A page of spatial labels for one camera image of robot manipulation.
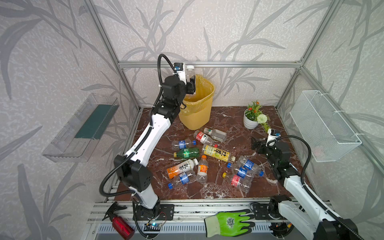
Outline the clear bottle white cap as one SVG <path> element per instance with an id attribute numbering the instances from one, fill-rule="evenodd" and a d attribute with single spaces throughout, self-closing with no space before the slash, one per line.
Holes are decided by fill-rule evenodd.
<path id="1" fill-rule="evenodd" d="M 186 81 L 196 83 L 195 67 L 193 65 L 186 65 L 185 67 Z"/>

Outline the yellow tea bottle red cap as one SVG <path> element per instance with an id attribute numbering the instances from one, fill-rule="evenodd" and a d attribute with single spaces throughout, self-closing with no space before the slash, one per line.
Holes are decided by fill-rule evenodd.
<path id="1" fill-rule="evenodd" d="M 233 154 L 217 147 L 203 145 L 202 150 L 203 155 L 210 156 L 227 163 L 233 163 L 236 161 L 236 157 Z"/>

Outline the green soda bottle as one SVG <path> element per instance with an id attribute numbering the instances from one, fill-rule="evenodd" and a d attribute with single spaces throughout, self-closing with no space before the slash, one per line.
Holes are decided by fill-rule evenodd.
<path id="1" fill-rule="evenodd" d="M 174 157 L 178 159 L 191 159 L 191 158 L 197 158 L 199 156 L 200 156 L 200 149 L 197 147 L 182 149 L 178 152 L 174 152 Z"/>

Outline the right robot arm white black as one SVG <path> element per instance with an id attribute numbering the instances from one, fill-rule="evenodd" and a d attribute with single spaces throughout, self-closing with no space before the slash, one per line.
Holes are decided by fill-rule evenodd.
<path id="1" fill-rule="evenodd" d="M 356 224 L 343 219 L 330 209 L 305 184 L 305 170 L 299 173 L 290 163 L 291 151 L 288 143 L 281 137 L 271 140 L 251 138 L 251 148 L 266 156 L 276 180 L 290 192 L 300 204 L 298 208 L 292 201 L 278 198 L 278 213 L 291 222 L 308 240 L 360 240 Z"/>

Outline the clear bottle red label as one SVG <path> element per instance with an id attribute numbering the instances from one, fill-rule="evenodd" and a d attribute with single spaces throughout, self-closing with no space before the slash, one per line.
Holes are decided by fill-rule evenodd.
<path id="1" fill-rule="evenodd" d="M 208 145 L 208 146 L 214 146 L 215 145 L 215 142 L 214 140 L 207 134 L 199 131 L 199 130 L 196 130 L 194 132 L 194 138 L 196 139 L 196 141 L 202 143 L 203 145 Z"/>

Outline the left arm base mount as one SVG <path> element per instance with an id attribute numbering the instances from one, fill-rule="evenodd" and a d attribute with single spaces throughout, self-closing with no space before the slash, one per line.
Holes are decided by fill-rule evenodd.
<path id="1" fill-rule="evenodd" d="M 135 205 L 134 220 L 149 221 L 149 220 L 161 220 L 171 221 L 173 220 L 175 213 L 175 205 L 173 204 L 160 204 L 157 203 L 153 209 L 147 209 L 143 206 Z"/>

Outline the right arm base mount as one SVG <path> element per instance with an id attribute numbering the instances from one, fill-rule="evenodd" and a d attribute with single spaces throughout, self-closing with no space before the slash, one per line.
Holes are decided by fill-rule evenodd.
<path id="1" fill-rule="evenodd" d="M 284 220 L 279 212 L 279 203 L 291 200 L 287 195 L 277 195 L 271 197 L 268 203 L 250 203 L 250 209 L 254 213 L 255 220 Z"/>

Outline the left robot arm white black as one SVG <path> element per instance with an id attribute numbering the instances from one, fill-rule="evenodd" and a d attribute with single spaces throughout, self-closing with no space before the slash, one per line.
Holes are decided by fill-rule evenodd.
<path id="1" fill-rule="evenodd" d="M 165 79 L 161 98 L 151 111 L 145 131 L 124 156 L 115 158 L 115 173 L 129 188 L 117 195 L 132 194 L 138 205 L 149 210 L 157 207 L 159 199 L 151 185 L 153 175 L 147 165 L 160 138 L 179 115 L 184 98 L 195 92 L 195 75 L 186 82 L 176 75 Z"/>

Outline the orange white tea bottle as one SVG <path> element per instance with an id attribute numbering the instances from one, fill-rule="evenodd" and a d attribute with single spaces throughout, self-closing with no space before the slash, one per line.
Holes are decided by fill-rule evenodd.
<path id="1" fill-rule="evenodd" d="M 173 179 L 184 172 L 192 171 L 196 165 L 198 165 L 197 159 L 183 161 L 182 163 L 167 169 L 168 177 L 169 179 Z"/>

